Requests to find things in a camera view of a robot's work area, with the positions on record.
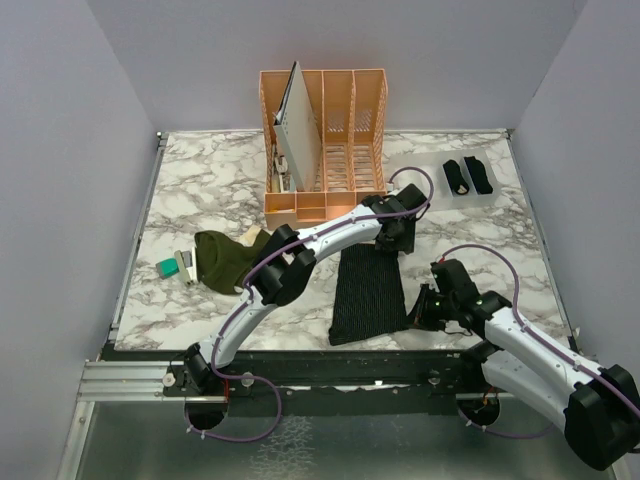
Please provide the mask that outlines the black rolled sock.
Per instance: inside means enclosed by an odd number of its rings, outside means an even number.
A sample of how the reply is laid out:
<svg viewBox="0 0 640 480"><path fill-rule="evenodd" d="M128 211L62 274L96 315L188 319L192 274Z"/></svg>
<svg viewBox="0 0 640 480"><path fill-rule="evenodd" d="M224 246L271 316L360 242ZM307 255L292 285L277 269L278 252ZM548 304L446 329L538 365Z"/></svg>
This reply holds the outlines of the black rolled sock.
<svg viewBox="0 0 640 480"><path fill-rule="evenodd" d="M467 195L470 191L468 182L465 180L461 166L453 159L443 164L443 170L448 186L453 194L458 196Z"/></svg>
<svg viewBox="0 0 640 480"><path fill-rule="evenodd" d="M467 156L464 163L478 195L491 195L494 188L489 181L485 165L475 156Z"/></svg>

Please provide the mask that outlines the olive green underwear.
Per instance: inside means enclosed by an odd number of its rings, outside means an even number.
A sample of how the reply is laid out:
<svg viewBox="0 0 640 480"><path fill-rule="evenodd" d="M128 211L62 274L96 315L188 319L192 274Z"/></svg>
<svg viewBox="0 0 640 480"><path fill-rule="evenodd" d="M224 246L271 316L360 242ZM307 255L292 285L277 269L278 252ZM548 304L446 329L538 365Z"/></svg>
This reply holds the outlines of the olive green underwear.
<svg viewBox="0 0 640 480"><path fill-rule="evenodd" d="M271 235L262 229L245 246L222 232L206 230L194 235L198 281L223 295L237 295L253 262Z"/></svg>

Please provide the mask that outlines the teal green eraser block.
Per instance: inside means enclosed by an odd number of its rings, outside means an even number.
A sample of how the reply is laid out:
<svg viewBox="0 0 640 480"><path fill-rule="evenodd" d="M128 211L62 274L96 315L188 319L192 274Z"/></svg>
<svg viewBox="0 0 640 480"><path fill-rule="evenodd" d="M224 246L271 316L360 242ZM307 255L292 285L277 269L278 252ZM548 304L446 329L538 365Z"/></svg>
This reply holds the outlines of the teal green eraser block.
<svg viewBox="0 0 640 480"><path fill-rule="evenodd" d="M179 273L179 265L175 257L167 258L156 264L156 271L161 279L170 278Z"/></svg>

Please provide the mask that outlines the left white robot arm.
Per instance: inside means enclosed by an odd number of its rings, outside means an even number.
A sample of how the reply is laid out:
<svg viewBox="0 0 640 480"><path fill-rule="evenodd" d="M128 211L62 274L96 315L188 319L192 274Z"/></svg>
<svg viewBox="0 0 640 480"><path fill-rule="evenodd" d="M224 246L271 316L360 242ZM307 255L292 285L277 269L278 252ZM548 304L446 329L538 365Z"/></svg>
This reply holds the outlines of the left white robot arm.
<svg viewBox="0 0 640 480"><path fill-rule="evenodd" d="M301 296L315 266L327 257L365 242L383 251L412 252L415 223L432 197L410 183L384 196L367 196L344 215L317 226L278 227L258 254L238 302L221 325L184 352L189 386L202 395L214 392L220 385L220 369L233 361L249 334L272 311Z"/></svg>

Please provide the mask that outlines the stationery items in organizer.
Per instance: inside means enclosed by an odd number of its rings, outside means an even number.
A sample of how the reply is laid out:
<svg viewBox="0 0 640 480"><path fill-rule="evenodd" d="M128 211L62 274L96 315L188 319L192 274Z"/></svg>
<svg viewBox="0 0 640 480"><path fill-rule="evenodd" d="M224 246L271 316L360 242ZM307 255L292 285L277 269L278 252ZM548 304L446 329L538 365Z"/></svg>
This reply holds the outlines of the stationery items in organizer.
<svg viewBox="0 0 640 480"><path fill-rule="evenodd" d="M284 155L276 154L274 156L271 185L273 193L287 193L291 191L291 175Z"/></svg>

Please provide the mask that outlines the black rolled sock left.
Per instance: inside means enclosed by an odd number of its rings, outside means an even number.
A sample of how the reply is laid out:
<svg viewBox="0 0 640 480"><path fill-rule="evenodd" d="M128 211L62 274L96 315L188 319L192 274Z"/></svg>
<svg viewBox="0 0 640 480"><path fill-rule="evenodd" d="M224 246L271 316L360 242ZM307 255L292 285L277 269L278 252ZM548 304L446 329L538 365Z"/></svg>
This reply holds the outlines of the black rolled sock left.
<svg viewBox="0 0 640 480"><path fill-rule="evenodd" d="M443 164L443 170L448 186L453 194L458 196L467 195L470 191L468 182L465 180L461 166L453 159Z"/></svg>

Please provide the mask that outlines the white grey binder folder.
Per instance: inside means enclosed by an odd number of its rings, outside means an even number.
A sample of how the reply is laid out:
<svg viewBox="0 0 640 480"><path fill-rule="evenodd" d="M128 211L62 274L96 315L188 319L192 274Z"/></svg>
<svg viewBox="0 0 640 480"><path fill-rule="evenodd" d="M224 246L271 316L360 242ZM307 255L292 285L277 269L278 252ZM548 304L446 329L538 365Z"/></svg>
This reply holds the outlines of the white grey binder folder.
<svg viewBox="0 0 640 480"><path fill-rule="evenodd" d="M321 139L303 71L295 61L273 123L278 151L288 164L297 191L309 192L321 159Z"/></svg>

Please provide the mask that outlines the peach plastic file organizer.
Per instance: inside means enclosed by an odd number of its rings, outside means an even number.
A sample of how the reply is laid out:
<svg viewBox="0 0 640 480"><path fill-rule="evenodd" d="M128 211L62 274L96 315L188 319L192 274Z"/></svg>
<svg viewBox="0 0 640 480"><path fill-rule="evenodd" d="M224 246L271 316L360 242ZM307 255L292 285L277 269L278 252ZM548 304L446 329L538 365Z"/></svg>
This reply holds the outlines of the peach plastic file organizer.
<svg viewBox="0 0 640 480"><path fill-rule="evenodd" d="M388 86L382 69L305 70L322 156L314 187L285 191L276 180L273 130L289 72L260 73L259 94L267 158L264 216L267 228L318 225L343 215L370 195L387 192L382 167Z"/></svg>

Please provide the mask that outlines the clear plastic compartment tray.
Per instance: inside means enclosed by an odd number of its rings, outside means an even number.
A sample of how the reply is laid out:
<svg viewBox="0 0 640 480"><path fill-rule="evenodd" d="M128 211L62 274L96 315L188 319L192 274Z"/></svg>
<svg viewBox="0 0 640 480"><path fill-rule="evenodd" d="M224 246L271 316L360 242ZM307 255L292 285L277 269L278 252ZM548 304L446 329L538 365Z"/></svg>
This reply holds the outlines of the clear plastic compartment tray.
<svg viewBox="0 0 640 480"><path fill-rule="evenodd" d="M396 154L386 165L390 174L402 167L424 171L434 184L429 211L492 207L502 186L481 148Z"/></svg>

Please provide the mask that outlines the black rolled sock right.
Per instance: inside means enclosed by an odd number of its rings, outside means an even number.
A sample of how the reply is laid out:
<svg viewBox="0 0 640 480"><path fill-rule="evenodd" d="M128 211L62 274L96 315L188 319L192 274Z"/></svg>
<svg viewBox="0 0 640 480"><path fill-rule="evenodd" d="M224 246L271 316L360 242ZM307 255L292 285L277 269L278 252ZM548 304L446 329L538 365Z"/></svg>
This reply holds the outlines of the black rolled sock right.
<svg viewBox="0 0 640 480"><path fill-rule="evenodd" d="M491 195L494 188L489 181L485 165L475 156L467 156L464 163L478 195Z"/></svg>

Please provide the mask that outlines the black patterned boxer underwear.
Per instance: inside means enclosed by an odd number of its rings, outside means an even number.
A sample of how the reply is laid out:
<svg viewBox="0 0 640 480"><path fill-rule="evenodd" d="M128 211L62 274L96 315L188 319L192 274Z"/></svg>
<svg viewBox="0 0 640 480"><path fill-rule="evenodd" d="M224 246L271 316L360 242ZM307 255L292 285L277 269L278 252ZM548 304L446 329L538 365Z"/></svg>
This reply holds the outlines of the black patterned boxer underwear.
<svg viewBox="0 0 640 480"><path fill-rule="evenodd" d="M395 333L406 324L398 254L380 251L372 244L343 250L329 344L339 346Z"/></svg>

